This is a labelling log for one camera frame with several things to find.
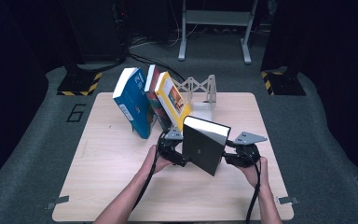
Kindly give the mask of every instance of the yellow and black striped tape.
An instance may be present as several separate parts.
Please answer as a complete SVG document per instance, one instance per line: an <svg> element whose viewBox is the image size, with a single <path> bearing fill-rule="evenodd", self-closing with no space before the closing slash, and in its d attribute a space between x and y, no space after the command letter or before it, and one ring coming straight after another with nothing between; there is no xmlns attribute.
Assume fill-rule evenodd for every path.
<svg viewBox="0 0 358 224"><path fill-rule="evenodd" d="M266 89L268 92L268 95L275 95L274 90L272 89L271 83L269 82L269 73L275 74L275 75L283 75L281 72L261 72L261 77L264 80L264 84L266 85Z"/></svg>
<svg viewBox="0 0 358 224"><path fill-rule="evenodd" d="M57 91L57 95L67 95L67 96L92 95L95 89L97 89L98 82L100 81L102 75L103 75L102 73L99 73L95 76L88 91Z"/></svg>

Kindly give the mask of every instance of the light wood tabletop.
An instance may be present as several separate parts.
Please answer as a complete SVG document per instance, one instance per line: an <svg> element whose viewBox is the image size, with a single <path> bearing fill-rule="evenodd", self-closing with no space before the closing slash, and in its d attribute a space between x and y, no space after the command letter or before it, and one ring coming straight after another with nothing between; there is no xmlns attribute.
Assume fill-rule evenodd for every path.
<svg viewBox="0 0 358 224"><path fill-rule="evenodd" d="M205 93L194 93L193 102ZM213 121L231 127L230 140L241 132L268 137L255 97L246 92L218 92ZM62 186L53 219L93 221L131 181L148 149L161 134L159 124L148 139L133 133L131 125L112 99L112 92L98 94ZM287 192L270 141L256 143L268 159L268 175L275 197ZM182 144L176 148L181 152ZM226 152L234 149L226 147ZM222 160L215 176L189 162L185 167L168 166L153 175L130 221L230 221L245 220L254 189L243 173ZM276 203L283 220L294 216L291 204ZM256 202L251 219L260 219Z"/></svg>

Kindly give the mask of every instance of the person's left arm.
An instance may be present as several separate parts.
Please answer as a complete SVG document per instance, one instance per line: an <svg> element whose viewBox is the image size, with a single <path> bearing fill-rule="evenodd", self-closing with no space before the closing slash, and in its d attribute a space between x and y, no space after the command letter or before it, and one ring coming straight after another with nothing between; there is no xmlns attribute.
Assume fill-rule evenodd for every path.
<svg viewBox="0 0 358 224"><path fill-rule="evenodd" d="M149 148L144 163L139 171L133 177L131 182L118 194L118 196L101 212L95 220L95 224L101 223L126 223L133 206L138 199L138 196L146 182L150 173L156 154L156 146ZM155 173L161 171L165 166L172 164L172 162L158 157L156 162Z"/></svg>

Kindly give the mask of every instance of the yellow book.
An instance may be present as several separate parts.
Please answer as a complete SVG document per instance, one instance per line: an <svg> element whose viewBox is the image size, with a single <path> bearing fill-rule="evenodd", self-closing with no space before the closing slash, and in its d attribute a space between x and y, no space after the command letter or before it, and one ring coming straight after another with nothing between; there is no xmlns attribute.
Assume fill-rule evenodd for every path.
<svg viewBox="0 0 358 224"><path fill-rule="evenodd" d="M170 117L173 126L177 127L181 132L183 130L183 121L190 114L190 104L175 87L168 72L159 74L155 93L168 117Z"/></svg>

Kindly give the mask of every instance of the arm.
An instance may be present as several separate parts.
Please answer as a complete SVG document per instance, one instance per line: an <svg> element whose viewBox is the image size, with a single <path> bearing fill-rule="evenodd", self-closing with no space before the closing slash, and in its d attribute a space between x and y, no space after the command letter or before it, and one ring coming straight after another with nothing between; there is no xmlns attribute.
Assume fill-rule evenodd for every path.
<svg viewBox="0 0 358 224"><path fill-rule="evenodd" d="M258 192L258 203L260 205L261 223L276 224L282 223L278 209L274 202L271 187L269 186L268 162L265 157L261 157L257 164L260 170L260 191ZM255 187L257 184L257 174L254 166L243 168L238 167L246 176L249 183Z"/></svg>
<svg viewBox="0 0 358 224"><path fill-rule="evenodd" d="M149 148L149 152L145 158L139 171L133 177L131 182L118 194L118 196L101 212L95 220L95 224L101 223L126 223L133 206L145 184L147 176L153 165L155 158L156 146ZM156 162L155 173L161 171L165 166L172 164L170 161L158 157Z"/></svg>

